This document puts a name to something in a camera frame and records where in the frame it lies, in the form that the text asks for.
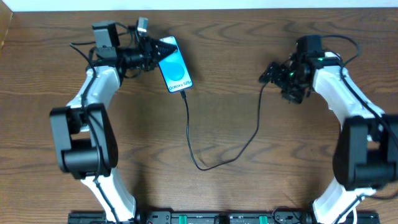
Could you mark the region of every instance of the wooden table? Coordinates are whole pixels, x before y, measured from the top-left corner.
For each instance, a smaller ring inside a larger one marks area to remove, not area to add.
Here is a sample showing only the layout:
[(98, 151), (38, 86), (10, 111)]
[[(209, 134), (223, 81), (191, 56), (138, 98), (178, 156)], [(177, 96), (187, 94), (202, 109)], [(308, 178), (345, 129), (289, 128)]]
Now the wooden table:
[[(398, 113), (397, 9), (15, 13), (0, 59), (1, 223), (65, 223), (72, 210), (102, 209), (59, 170), (49, 112), (66, 105), (85, 79), (86, 62), (68, 43), (93, 40), (93, 22), (134, 24), (139, 16), (149, 18), (151, 36), (178, 39), (195, 83), (187, 91), (192, 146), (208, 166), (247, 142), (256, 127), (259, 75), (269, 62), (285, 60), (302, 35), (357, 40), (363, 54), (348, 66), (353, 80), (386, 113)], [(345, 59), (354, 54), (341, 40), (325, 47)], [(242, 157), (200, 172), (189, 155), (180, 95), (167, 92), (158, 69), (125, 80), (108, 113), (119, 169), (139, 205), (273, 210), (305, 208), (319, 197), (333, 178), (339, 123), (319, 95), (292, 105), (279, 92), (274, 85), (264, 90), (260, 130)], [(359, 209), (396, 223), (397, 206), (396, 200), (366, 200)]]

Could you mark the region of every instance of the tabletop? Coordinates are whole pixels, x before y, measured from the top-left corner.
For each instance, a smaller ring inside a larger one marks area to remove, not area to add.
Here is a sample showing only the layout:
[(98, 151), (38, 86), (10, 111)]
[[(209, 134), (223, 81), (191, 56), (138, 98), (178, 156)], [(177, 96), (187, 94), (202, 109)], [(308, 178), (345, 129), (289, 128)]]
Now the tabletop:
[[(191, 144), (202, 167), (245, 145), (256, 128), (259, 76), (269, 62), (287, 59), (303, 35), (358, 41), (362, 55), (348, 65), (352, 79), (386, 113), (398, 113), (398, 9), (17, 12), (0, 57), (0, 222), (65, 223), (71, 211), (102, 210), (87, 187), (58, 168), (49, 112), (65, 106), (85, 80), (87, 64), (68, 43), (93, 40), (93, 22), (135, 24), (139, 16), (149, 18), (151, 37), (175, 36), (184, 55), (194, 82), (186, 91)], [(343, 40), (324, 46), (343, 59), (355, 51)], [(268, 85), (262, 97), (259, 131), (243, 155), (201, 172), (187, 147), (184, 102), (167, 91), (159, 69), (125, 80), (108, 115), (118, 167), (138, 205), (264, 211), (306, 208), (319, 197), (333, 179), (338, 120), (317, 94), (293, 105)], [(397, 206), (367, 199), (359, 210), (396, 223)]]

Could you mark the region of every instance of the robotic hand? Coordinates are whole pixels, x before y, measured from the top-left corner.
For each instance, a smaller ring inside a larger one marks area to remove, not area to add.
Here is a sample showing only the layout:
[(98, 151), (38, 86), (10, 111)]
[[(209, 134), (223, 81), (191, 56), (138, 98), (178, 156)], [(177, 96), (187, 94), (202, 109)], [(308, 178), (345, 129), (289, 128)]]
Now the robotic hand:
[[(326, 192), (310, 205), (303, 223), (339, 223), (376, 189), (398, 179), (398, 116), (386, 115), (353, 83), (341, 57), (322, 49), (322, 38), (339, 35), (308, 35), (297, 40), (297, 51), (289, 66), (269, 64), (260, 76), (261, 83), (275, 83), (282, 97), (300, 104), (307, 91), (319, 93), (341, 124), (333, 156), (335, 178)], [(379, 142), (379, 150), (368, 151), (368, 141)]]
[[(127, 69), (153, 70), (177, 46), (150, 38), (147, 19), (140, 17), (137, 26), (125, 27), (135, 37), (135, 46), (119, 47), (116, 25), (120, 24), (114, 21), (93, 24), (98, 58), (95, 61), (90, 59), (93, 52), (87, 58), (71, 44), (89, 63), (87, 79), (66, 107), (51, 111), (50, 121), (61, 170), (70, 172), (93, 191), (106, 211), (106, 219), (116, 223), (145, 223), (116, 168), (118, 147), (106, 109), (127, 77)], [(71, 138), (72, 134), (84, 131), (90, 131), (90, 139)]]

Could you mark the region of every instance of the smartphone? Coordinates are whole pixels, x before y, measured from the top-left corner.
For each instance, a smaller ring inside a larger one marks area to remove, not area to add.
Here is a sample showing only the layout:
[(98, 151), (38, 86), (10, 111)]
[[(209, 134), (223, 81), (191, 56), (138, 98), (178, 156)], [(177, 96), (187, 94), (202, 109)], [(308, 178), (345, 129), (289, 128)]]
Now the smartphone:
[(182, 58), (182, 54), (175, 37), (165, 37), (162, 38), (161, 41), (177, 46), (176, 52), (159, 62), (159, 68), (162, 72), (168, 91), (170, 93), (174, 93), (176, 91), (192, 87), (192, 79), (189, 76), (187, 66), (185, 66), (184, 59)]

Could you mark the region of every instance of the black bracket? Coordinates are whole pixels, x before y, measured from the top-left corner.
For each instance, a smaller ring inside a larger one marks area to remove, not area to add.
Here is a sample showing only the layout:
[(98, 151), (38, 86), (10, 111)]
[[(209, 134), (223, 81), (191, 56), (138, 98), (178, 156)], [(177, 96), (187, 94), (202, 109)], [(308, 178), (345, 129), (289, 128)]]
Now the black bracket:
[[(109, 176), (118, 163), (118, 145), (114, 137), (104, 104), (86, 107), (89, 119), (99, 141), (102, 160), (100, 175)], [(50, 112), (52, 136), (58, 165), (63, 172), (72, 173), (75, 179), (95, 175), (98, 168), (98, 150), (90, 130), (90, 139), (72, 139), (88, 123), (81, 108), (54, 108)]]
[[(398, 115), (383, 115), (382, 119), (398, 135)], [(340, 133), (333, 172), (346, 190), (372, 187), (383, 188), (398, 179), (398, 149), (386, 130), (378, 131), (375, 118), (347, 118)], [(379, 149), (368, 150), (368, 134), (379, 142)]]

